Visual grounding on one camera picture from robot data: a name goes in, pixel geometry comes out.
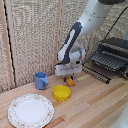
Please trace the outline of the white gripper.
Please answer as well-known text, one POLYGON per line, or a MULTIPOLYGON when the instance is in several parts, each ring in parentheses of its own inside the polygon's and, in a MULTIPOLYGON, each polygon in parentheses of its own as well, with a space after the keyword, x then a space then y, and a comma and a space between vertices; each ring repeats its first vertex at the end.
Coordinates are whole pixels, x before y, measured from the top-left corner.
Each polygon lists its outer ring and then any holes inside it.
POLYGON ((57 76, 69 75, 69 74, 78 73, 81 71, 82 71, 82 64, 80 61, 75 63, 70 63, 68 66, 61 63, 55 65, 55 74, 57 76))

